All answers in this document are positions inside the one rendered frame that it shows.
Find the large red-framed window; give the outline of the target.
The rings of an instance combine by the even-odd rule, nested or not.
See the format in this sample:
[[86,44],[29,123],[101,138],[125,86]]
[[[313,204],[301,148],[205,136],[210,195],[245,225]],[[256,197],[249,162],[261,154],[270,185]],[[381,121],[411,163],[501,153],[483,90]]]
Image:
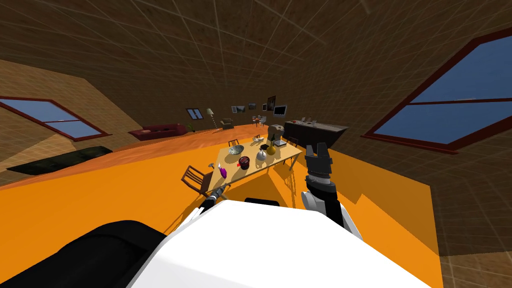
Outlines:
[[54,100],[0,96],[0,107],[74,142],[109,136],[107,132]]
[[512,129],[512,27],[470,40],[365,134],[445,154]]

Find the dark sideboard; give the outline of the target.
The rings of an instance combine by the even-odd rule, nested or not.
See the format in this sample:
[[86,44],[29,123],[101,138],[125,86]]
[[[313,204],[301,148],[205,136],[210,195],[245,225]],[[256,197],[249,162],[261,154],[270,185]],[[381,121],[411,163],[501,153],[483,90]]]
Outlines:
[[311,145],[313,151],[317,152],[317,144],[325,143],[327,148],[331,148],[340,136],[348,129],[347,126],[338,126],[332,124],[299,123],[286,121],[284,123],[284,132],[282,137],[285,140],[290,138],[297,140],[297,145],[306,148]]

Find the light wooden table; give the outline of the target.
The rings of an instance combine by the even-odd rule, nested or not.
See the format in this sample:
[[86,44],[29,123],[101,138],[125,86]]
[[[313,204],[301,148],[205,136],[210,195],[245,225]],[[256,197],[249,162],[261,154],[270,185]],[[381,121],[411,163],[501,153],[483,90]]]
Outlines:
[[[229,154],[229,147],[221,148],[219,150],[217,160],[213,165],[214,171],[212,174],[211,182],[208,187],[208,193],[215,191],[224,184],[231,185],[241,179],[256,174],[262,171],[263,169],[268,169],[271,166],[283,162],[287,159],[292,158],[292,164],[294,164],[301,153],[300,149],[286,144],[284,146],[277,147],[274,155],[267,154],[267,158],[265,161],[257,160],[256,156],[257,153],[259,152],[259,149],[263,144],[268,145],[268,143],[268,140],[261,142],[252,141],[243,143],[241,145],[244,146],[244,150],[241,152],[241,154],[238,155]],[[237,166],[238,160],[241,157],[249,157],[250,159],[250,166],[247,170],[242,170],[240,169],[240,167]],[[221,177],[220,171],[218,169],[218,163],[220,163],[221,166],[226,169],[227,179],[223,179]]]

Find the dark red sofa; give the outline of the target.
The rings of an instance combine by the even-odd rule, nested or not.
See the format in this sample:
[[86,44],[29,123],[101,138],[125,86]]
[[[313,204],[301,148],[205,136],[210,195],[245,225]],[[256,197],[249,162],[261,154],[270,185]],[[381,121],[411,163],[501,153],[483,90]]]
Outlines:
[[187,127],[179,124],[160,124],[143,126],[142,129],[129,131],[128,134],[132,135],[139,141],[149,141],[162,138],[170,138],[183,136],[187,134]]

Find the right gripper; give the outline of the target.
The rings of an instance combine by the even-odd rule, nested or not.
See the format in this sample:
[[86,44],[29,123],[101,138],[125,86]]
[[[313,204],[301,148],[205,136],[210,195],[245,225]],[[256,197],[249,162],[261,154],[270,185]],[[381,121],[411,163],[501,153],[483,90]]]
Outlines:
[[304,158],[309,176],[322,179],[331,178],[333,160],[329,157],[329,150],[325,142],[317,144],[317,155],[315,155],[313,146],[307,145]]

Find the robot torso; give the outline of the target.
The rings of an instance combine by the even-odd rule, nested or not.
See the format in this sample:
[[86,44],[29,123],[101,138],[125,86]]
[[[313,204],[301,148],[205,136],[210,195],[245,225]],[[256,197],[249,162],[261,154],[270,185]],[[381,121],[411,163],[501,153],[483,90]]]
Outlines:
[[430,288],[320,212],[196,208],[127,288]]

